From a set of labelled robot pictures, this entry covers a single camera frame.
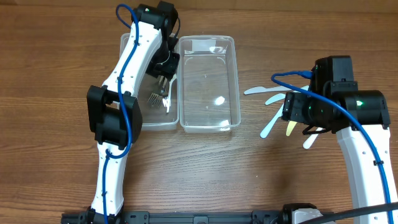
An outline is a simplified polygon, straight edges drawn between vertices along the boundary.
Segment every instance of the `blue cable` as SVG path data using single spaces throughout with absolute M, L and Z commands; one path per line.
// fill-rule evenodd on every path
M 284 83 L 282 81 L 275 79 L 275 77 L 286 76 L 286 75 L 301 75 L 304 78 L 311 78 L 312 72 L 302 71 L 302 72 L 276 73 L 276 74 L 273 74 L 273 76 L 271 77 L 271 80 L 276 84 L 290 88 L 291 90 L 295 90 L 300 93 L 304 93 L 308 96 L 314 97 L 315 99 L 321 100 L 325 103 L 328 103 L 329 105 L 332 105 L 333 107 L 338 109 L 340 112 L 342 112 L 352 122 L 352 124 L 362 133 L 362 135 L 364 136 L 365 140 L 368 142 L 368 144 L 372 150 L 374 158 L 378 164 L 378 168 L 379 168 L 379 172 L 380 172 L 380 176 L 381 176 L 381 182 L 382 182 L 383 190 L 384 190 L 384 197 L 386 198 L 386 203 L 391 203 L 390 190 L 389 190 L 388 183 L 387 183 L 386 172 L 384 171 L 384 166 L 381 163 L 379 153 L 377 152 L 377 149 L 376 149 L 375 145 L 373 144 L 372 139 L 369 137 L 369 135 L 367 134 L 365 129 L 362 127 L 362 125 L 359 123 L 359 121 L 357 119 L 355 119 L 355 117 L 353 115 L 351 115 L 348 111 L 346 111 L 343 107 L 341 107 L 337 103 L 329 100 L 328 98 L 325 98 L 325 97 L 318 95 L 316 93 L 313 93 L 311 91 L 303 90 L 299 87 L 292 86 L 292 85 L 289 85 L 287 83 Z M 388 211 L 387 216 L 388 216 L 389 223 L 394 224 L 392 211 Z
M 124 24 L 126 25 L 129 29 L 131 29 L 131 26 L 129 24 L 127 24 L 124 20 L 122 20 L 120 18 L 119 15 L 119 8 L 120 7 L 125 7 L 126 9 L 128 9 L 132 15 L 132 18 L 134 20 L 134 23 L 136 25 L 136 39 L 134 41 L 134 47 L 131 50 L 131 53 L 129 54 L 129 56 L 126 59 L 126 62 L 124 63 L 122 70 L 120 71 L 120 75 L 119 75 L 119 80 L 118 80 L 118 95 L 119 95 L 119 101 L 120 101 L 120 107 L 122 108 L 122 112 L 123 112 L 123 116 L 124 116 L 124 120 L 126 122 L 126 128 L 127 128 L 127 145 L 125 150 L 123 151 L 122 154 L 118 155 L 118 156 L 114 156 L 112 155 L 108 149 L 105 151 L 106 153 L 106 159 L 105 159 L 105 163 L 104 163 L 104 167 L 103 167 L 103 173 L 102 173 L 102 189 L 103 189 L 103 193 L 102 193 L 102 197 L 103 197 L 103 207 L 104 207 L 104 220 L 105 220 L 105 224 L 108 224 L 108 214 L 106 211 L 106 166 L 108 165 L 109 162 L 109 158 L 112 159 L 120 159 L 123 158 L 124 156 L 126 156 L 129 151 L 130 151 L 130 147 L 132 144 L 132 131 L 131 131 L 131 125 L 130 125 L 130 120 L 129 120 L 129 115 L 127 113 L 126 110 L 126 105 L 124 104 L 124 100 L 123 100 L 123 94 L 122 94 L 122 78 L 123 78 L 123 74 L 124 71 L 126 70 L 127 65 L 130 62 L 130 59 L 132 58 L 132 56 L 134 55 L 134 52 L 137 49 L 138 46 L 138 38 L 139 38 L 139 28 L 138 28 L 138 20 L 136 17 L 136 14 L 134 13 L 134 11 L 126 4 L 120 4 L 116 7 L 116 16 L 118 17 L 118 19 Z

